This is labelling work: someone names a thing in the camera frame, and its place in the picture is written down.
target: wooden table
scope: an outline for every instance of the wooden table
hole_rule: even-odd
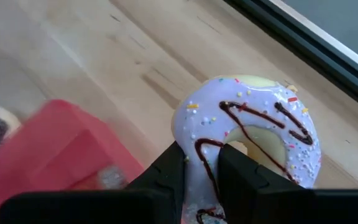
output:
[[[25,119],[69,100],[147,166],[203,81],[260,75],[294,84],[310,109],[324,152],[316,186],[358,187],[358,104],[253,23],[220,0],[111,1],[0,0],[0,105]]]

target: lavender icing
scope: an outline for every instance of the lavender icing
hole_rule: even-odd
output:
[[[256,87],[242,83],[235,78],[216,78],[206,82],[176,110],[173,118],[173,135],[187,155],[185,207],[183,210],[184,217],[189,218],[185,220],[187,223],[194,222],[192,219],[194,216],[190,213],[196,212],[196,209],[219,206],[211,180],[196,153],[195,141],[200,138],[208,138],[225,142],[226,136],[238,128],[237,123],[219,107],[221,101],[246,103],[250,108],[261,113],[264,112],[285,124],[284,128],[277,128],[266,119],[231,108],[243,126],[268,129],[276,134],[282,140],[282,145],[285,148],[285,163],[282,166],[302,187],[313,186],[321,165],[319,141],[314,124],[303,103],[300,100],[288,101],[290,98],[296,98],[294,92],[279,83],[270,87]],[[287,116],[277,111],[274,107],[275,103],[281,103],[302,123],[313,140],[312,145],[297,140],[289,133],[289,130],[300,134],[301,131]],[[189,105],[190,107],[197,105],[197,108],[188,108]],[[201,152],[216,178],[219,147],[204,144]]]

